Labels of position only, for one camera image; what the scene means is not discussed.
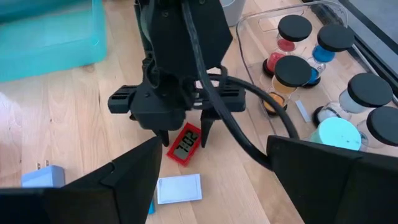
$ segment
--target gray object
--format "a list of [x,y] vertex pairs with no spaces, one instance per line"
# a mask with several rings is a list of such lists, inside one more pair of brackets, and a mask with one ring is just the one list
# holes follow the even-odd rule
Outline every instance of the gray object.
[[299,110],[300,113],[301,113],[301,116],[303,116],[304,121],[305,121],[306,123],[311,122],[311,118],[309,117],[309,115],[308,115],[308,113],[307,113],[307,110],[305,109],[305,107],[304,107],[303,103],[301,102],[301,100],[297,100],[297,101],[296,101],[296,105],[297,105],[298,110]]
[[221,0],[228,26],[231,27],[238,24],[245,2],[246,0]]

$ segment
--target blue box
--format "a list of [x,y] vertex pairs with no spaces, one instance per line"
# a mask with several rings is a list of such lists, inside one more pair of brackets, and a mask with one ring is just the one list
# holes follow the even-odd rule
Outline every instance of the blue box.
[[82,0],[0,25],[0,82],[88,65],[105,56],[102,0]]
[[62,167],[51,165],[22,175],[21,185],[23,188],[63,187],[65,173]]

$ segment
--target black panel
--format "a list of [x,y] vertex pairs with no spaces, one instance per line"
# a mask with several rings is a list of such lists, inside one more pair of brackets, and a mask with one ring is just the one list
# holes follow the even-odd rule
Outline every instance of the black panel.
[[1,189],[0,223],[145,224],[161,159],[152,138],[61,189]]
[[398,223],[398,158],[278,136],[267,153],[306,224]]
[[355,163],[336,223],[398,223],[398,162],[366,154]]
[[271,166],[306,224],[333,223],[351,165],[347,149],[269,136]]

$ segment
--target black cable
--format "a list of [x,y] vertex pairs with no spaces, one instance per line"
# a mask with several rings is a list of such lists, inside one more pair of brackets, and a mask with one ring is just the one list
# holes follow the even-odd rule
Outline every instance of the black cable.
[[[216,89],[214,88],[213,84],[210,81],[210,78],[206,72],[203,56],[201,54],[198,34],[195,25],[193,23],[192,14],[188,1],[189,0],[182,0],[182,11],[183,11],[183,18],[185,21],[185,25],[187,27],[190,36],[193,53],[195,56],[199,81],[203,89],[206,91],[210,103],[214,106],[214,109],[217,111],[220,118],[223,120],[224,124],[226,125],[232,136],[235,138],[235,140],[238,142],[238,144],[243,148],[243,150],[246,151],[247,154],[249,154],[249,156],[252,159],[254,159],[256,162],[258,162],[260,165],[264,166],[265,168],[271,169],[271,163],[269,158],[264,153],[262,153],[255,145],[253,145],[252,142],[246,137],[246,135],[244,135],[238,123],[233,118],[231,112],[227,109],[220,95],[218,94],[218,92],[216,91]],[[256,95],[263,98],[264,101],[269,103],[275,109],[275,112],[279,114],[280,117],[282,118],[282,121],[284,122],[288,130],[289,136],[291,138],[298,138],[297,131],[295,130],[292,121],[287,116],[284,109],[267,93],[263,92],[258,87],[253,86],[252,84],[240,80],[238,78],[228,77],[228,79],[236,83],[237,85],[247,88],[249,91],[252,91]]]
[[297,130],[296,130],[292,120],[287,115],[286,111],[270,95],[268,95],[265,91],[258,88],[257,86],[255,86],[249,82],[246,82],[242,79],[235,78],[235,77],[227,77],[227,80],[229,80],[231,83],[233,83],[237,86],[240,86],[246,90],[249,90],[250,92],[257,95],[260,99],[262,99],[266,103],[270,104],[271,107],[273,107],[275,109],[275,112],[279,115],[280,119],[282,120],[283,124],[285,125],[287,133],[289,134],[289,137],[294,138],[294,139],[300,139],[299,134],[297,133]]

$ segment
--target teal container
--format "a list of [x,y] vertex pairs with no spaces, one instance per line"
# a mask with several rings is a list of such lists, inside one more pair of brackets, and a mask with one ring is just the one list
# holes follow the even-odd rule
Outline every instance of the teal container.
[[328,118],[312,133],[311,142],[358,151],[361,135],[353,124],[342,118]]
[[0,21],[0,82],[75,68],[105,58],[102,0],[62,4],[39,16]]

